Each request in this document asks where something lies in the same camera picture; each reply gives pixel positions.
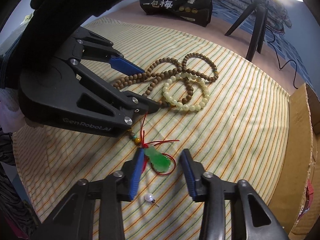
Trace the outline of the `left hand white glove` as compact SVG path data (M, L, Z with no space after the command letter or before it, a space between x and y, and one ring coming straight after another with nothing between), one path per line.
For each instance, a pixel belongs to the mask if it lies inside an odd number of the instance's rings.
M1 88L1 128L4 133L14 133L25 125L25 118L18 103L18 92Z

